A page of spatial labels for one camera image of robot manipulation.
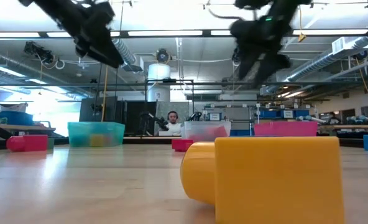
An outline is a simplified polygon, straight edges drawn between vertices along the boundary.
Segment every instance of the teal plastic container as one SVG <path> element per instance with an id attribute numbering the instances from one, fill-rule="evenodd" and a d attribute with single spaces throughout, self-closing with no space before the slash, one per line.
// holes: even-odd
<path id="1" fill-rule="evenodd" d="M 123 143 L 124 124 L 69 122 L 70 147 L 113 147 Z"/>

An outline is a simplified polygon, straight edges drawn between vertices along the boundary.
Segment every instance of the yellow block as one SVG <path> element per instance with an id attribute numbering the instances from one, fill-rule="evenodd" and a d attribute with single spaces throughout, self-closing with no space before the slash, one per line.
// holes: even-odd
<path id="1" fill-rule="evenodd" d="M 215 146 L 216 223 L 344 223 L 336 137 L 219 138 Z"/>
<path id="2" fill-rule="evenodd" d="M 214 205 L 214 142 L 196 142 L 187 150 L 181 179 L 188 197 Z"/>
<path id="3" fill-rule="evenodd" d="M 104 142 L 103 134 L 92 134 L 90 136 L 90 147 L 104 147 Z"/>

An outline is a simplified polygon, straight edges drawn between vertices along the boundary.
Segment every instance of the ceiling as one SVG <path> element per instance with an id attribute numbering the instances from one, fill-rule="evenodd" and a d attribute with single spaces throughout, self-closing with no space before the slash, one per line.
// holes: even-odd
<path id="1" fill-rule="evenodd" d="M 112 29 L 119 30 L 121 24 L 121 11 L 123 6 L 122 30 L 169 30 L 169 29 L 227 29 L 233 20 L 214 18 L 207 10 L 203 9 L 202 0 L 138 0 L 133 1 L 133 6 L 128 3 L 112 0 L 116 13 L 115 21 L 111 24 Z M 219 15 L 242 16 L 245 19 L 252 19 L 249 11 L 240 11 L 230 5 L 233 1 L 212 0 L 210 8 Z M 362 4 L 315 4 L 314 8 L 302 6 L 301 23 L 304 29 L 361 29 L 368 28 L 368 8 Z M 258 12 L 258 16 L 268 11 L 268 6 Z M 295 29 L 300 28 L 300 14 L 293 19 Z M 35 4 L 29 7 L 22 6 L 17 0 L 0 0 L 0 32 L 19 31 L 60 31 L 43 11 Z M 287 45 L 282 49 L 282 53 L 291 58 L 292 68 L 281 71 L 279 77 L 289 76 L 291 70 L 297 68 L 310 59 L 317 57 L 322 52 L 331 48 L 331 43 L 339 37 L 309 37 L 298 43 L 297 38 L 286 38 Z M 236 46 L 232 37 L 185 37 L 182 38 L 182 59 L 183 75 L 186 79 L 194 79 L 196 82 L 220 82 L 224 77 L 230 77 L 234 67 L 231 62 L 232 52 Z M 8 55 L 21 63 L 40 70 L 40 61 L 34 57 L 29 57 L 23 53 L 25 43 L 28 40 L 0 40 L 0 54 Z M 167 38 L 141 38 L 123 39 L 129 50 L 141 57 L 148 64 L 154 63 L 155 54 L 158 49 L 167 49 L 173 57 L 177 56 L 177 42 L 175 37 Z M 38 39 L 37 44 L 52 53 L 60 60 L 67 61 L 64 69 L 56 68 L 43 72 L 57 77 L 66 83 L 89 83 L 92 78 L 99 77 L 100 64 L 95 63 L 90 58 L 83 58 L 85 67 L 78 66 L 79 58 L 75 53 L 75 45 L 72 39 Z M 178 78 L 178 62 L 171 60 L 168 63 L 172 68 L 172 78 Z M 336 62 L 323 69 L 324 72 L 338 73 L 347 69 L 347 61 Z M 104 80 L 105 71 L 102 71 L 101 82 Z M 108 83 L 117 82 L 143 82 L 143 73 L 125 72 L 119 69 L 118 77 L 113 71 L 109 73 Z M 14 83 L 24 82 L 25 78 L 3 76 L 0 82 Z M 129 87 L 120 87 L 122 90 L 129 90 Z"/>

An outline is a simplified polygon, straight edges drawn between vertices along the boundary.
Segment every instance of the person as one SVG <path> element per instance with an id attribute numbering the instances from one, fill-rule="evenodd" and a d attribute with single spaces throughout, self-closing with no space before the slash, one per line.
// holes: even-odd
<path id="1" fill-rule="evenodd" d="M 167 114 L 168 124 L 167 127 L 169 130 L 167 131 L 172 136 L 181 136 L 182 135 L 182 124 L 178 123 L 178 113 L 176 111 L 171 111 Z"/>
<path id="2" fill-rule="evenodd" d="M 335 113 L 330 112 L 328 124 L 340 124 L 340 123 L 341 123 L 341 120 L 336 117 Z"/>

